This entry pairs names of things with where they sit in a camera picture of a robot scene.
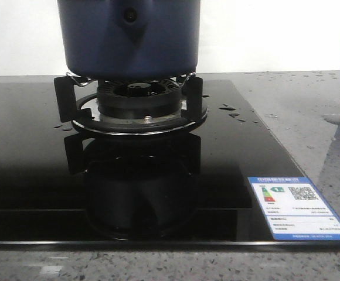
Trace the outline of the dark blue cooking pot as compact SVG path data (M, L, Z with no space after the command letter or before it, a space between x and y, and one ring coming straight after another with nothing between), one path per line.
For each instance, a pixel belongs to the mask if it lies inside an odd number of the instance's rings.
M198 63L200 1L58 1L68 69L106 80L160 79Z

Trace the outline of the black pot support grate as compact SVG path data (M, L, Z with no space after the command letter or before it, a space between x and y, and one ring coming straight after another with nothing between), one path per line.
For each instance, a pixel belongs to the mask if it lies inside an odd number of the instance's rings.
M93 82L86 77L68 74L54 79L55 93L62 122L71 122L80 130L102 135L140 136L156 135L183 129L192 129L204 122L208 114L208 106L203 99L203 80L194 74L180 76L176 80L168 80L181 88L181 104L174 113L142 119L114 118L102 114L98 110L97 89L94 94L77 99L75 87L84 87ZM109 82L98 80L98 86Z

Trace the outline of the black round gas burner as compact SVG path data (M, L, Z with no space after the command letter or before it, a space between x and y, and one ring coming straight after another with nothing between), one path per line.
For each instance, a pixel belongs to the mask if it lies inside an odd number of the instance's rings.
M109 81L97 88L98 110L114 118L168 115L179 109L181 97L181 88L168 80Z

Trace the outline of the black glass gas hob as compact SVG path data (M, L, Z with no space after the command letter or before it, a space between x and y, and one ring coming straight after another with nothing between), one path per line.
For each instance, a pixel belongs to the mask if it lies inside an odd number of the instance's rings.
M249 177L306 177L230 81L192 132L98 137L52 83L0 83L0 249L340 251L275 240Z

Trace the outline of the blue white energy label sticker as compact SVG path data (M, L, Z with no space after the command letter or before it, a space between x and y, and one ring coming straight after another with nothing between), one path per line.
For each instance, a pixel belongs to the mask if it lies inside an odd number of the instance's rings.
M340 218L307 177L249 177L279 241L340 241Z

